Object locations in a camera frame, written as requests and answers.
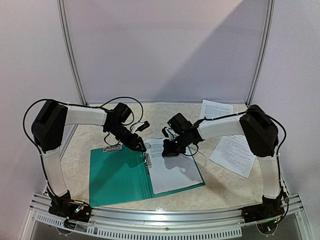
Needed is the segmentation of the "folder spine metal clip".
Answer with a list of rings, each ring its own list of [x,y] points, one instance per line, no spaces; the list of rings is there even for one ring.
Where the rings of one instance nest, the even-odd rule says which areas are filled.
[[[143,163],[145,166],[145,171],[149,175],[150,174],[150,168],[152,167],[150,156],[147,152],[143,154]]]

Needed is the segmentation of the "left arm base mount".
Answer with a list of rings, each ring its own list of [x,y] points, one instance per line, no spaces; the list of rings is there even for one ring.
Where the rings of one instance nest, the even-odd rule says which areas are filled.
[[[92,208],[88,203],[71,199],[69,192],[62,197],[57,197],[49,193],[49,197],[51,198],[51,204],[48,210],[50,214],[69,220],[84,223],[89,222]]]

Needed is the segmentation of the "printed paper sheet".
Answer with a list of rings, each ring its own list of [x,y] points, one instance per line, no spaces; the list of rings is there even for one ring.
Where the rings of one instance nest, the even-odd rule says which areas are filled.
[[[214,119],[234,113],[233,106],[209,100],[202,100],[199,119]]]
[[[205,182],[192,156],[162,157],[163,139],[144,141],[151,161],[150,182],[153,194],[168,195],[204,186]]]
[[[209,159],[227,170],[248,178],[255,156],[244,135],[223,136]]]

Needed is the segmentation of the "left aluminium frame post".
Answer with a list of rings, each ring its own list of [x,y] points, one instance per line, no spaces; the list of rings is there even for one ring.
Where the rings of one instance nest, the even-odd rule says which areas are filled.
[[[60,25],[61,25],[62,36],[63,36],[64,45],[66,49],[66,54],[69,61],[69,66],[70,66],[71,74],[75,84],[75,88],[76,88],[80,103],[84,106],[87,106],[88,103],[85,97],[85,91],[84,91],[83,85],[81,83],[81,78],[77,68],[76,58],[75,58],[72,40],[70,36],[65,1],[57,0],[57,8],[59,13]]]

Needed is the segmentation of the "aluminium front rail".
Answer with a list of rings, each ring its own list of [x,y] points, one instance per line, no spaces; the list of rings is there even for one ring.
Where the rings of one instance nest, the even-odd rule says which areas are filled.
[[[22,239],[110,240],[309,240],[299,196],[291,195],[289,212],[275,230],[259,231],[263,222],[246,223],[241,208],[200,211],[128,210],[95,207],[88,223],[64,227],[64,218],[49,214],[51,200],[34,194]]]

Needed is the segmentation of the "green file folder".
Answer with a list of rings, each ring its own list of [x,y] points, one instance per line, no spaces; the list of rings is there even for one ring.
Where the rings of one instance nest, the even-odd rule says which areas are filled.
[[[103,148],[91,150],[89,204],[92,207],[148,200],[172,194],[153,194],[150,176],[144,165],[144,152],[133,151],[126,146],[122,146],[122,150],[112,152],[103,152]]]

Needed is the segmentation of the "folder cover metal clip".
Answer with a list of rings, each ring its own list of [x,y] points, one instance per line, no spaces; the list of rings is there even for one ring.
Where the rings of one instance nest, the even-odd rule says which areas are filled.
[[[103,148],[104,153],[114,152],[114,151],[120,151],[122,150],[123,146],[122,144],[116,144],[116,145],[107,145]]]

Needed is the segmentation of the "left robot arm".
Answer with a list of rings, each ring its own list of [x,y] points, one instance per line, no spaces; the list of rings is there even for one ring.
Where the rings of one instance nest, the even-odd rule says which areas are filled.
[[[143,139],[125,126],[132,110],[124,103],[118,103],[113,109],[102,106],[82,106],[47,99],[31,125],[35,145],[39,147],[44,176],[47,180],[50,197],[55,209],[63,216],[74,213],[74,205],[69,202],[60,160],[60,147],[65,127],[68,125],[90,125],[102,127],[120,143],[132,151],[145,152]]]

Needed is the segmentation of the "right aluminium frame post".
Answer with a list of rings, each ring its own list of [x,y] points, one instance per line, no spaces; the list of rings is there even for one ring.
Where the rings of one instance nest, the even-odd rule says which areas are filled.
[[[253,102],[255,91],[256,91],[259,77],[261,74],[261,70],[263,67],[264,58],[266,55],[268,41],[269,41],[269,37],[270,37],[271,26],[272,26],[274,6],[275,6],[274,0],[267,1],[267,8],[266,8],[264,25],[263,25],[263,29],[262,29],[262,37],[261,37],[261,42],[260,42],[260,47],[259,47],[259,52],[258,52],[258,59],[257,59],[257,63],[255,66],[255,69],[254,69],[254,74],[253,74],[253,78],[252,78],[251,85],[249,88],[249,92],[248,92],[248,95],[247,95],[246,101],[245,101],[245,105],[247,107],[250,106]]]

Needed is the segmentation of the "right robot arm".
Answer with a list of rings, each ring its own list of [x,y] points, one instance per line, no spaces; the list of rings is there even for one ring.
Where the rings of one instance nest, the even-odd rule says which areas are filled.
[[[175,132],[172,139],[163,141],[163,157],[175,157],[185,154],[191,144],[197,145],[207,139],[242,135],[250,151],[256,156],[262,174],[263,197],[266,200],[259,206],[262,218],[269,218],[278,210],[275,201],[283,190],[279,167],[279,130],[275,121],[258,105],[247,110],[216,118],[203,117],[191,123],[181,113],[177,113],[168,122]]]

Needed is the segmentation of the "aluminium frame post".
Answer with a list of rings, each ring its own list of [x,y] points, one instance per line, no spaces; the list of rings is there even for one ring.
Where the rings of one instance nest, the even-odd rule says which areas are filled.
[[[64,45],[66,49],[66,54],[69,61],[69,66],[70,66],[71,74],[75,84],[75,88],[76,88],[80,103],[84,106],[87,106],[88,103],[85,97],[85,91],[84,91],[83,85],[81,83],[81,78],[77,68],[76,58],[75,58],[72,40],[70,36],[65,1],[57,0],[57,8],[59,13],[60,25],[61,25],[62,36],[63,36]]]
[[[259,77],[261,74],[261,70],[263,67],[264,58],[266,55],[268,41],[269,41],[269,37],[270,37],[271,26],[272,26],[274,6],[275,6],[274,0],[267,1],[267,8],[266,8],[264,25],[263,25],[263,29],[262,29],[262,37],[261,37],[261,42],[260,42],[260,47],[259,47],[259,52],[258,52],[258,59],[257,59],[257,63],[255,66],[255,69],[254,69],[254,74],[253,74],[253,78],[252,78],[251,85],[249,88],[249,92],[248,92],[248,95],[247,95],[246,101],[245,101],[245,105],[247,107],[250,106],[253,102],[255,91],[256,91]]]

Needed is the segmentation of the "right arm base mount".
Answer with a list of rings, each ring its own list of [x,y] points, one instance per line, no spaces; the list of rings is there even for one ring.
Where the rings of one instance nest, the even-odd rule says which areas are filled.
[[[286,208],[275,199],[271,201],[263,202],[260,204],[245,206],[241,208],[241,216],[245,223],[253,222],[271,222],[273,224],[279,224],[288,214],[289,203],[286,203]]]

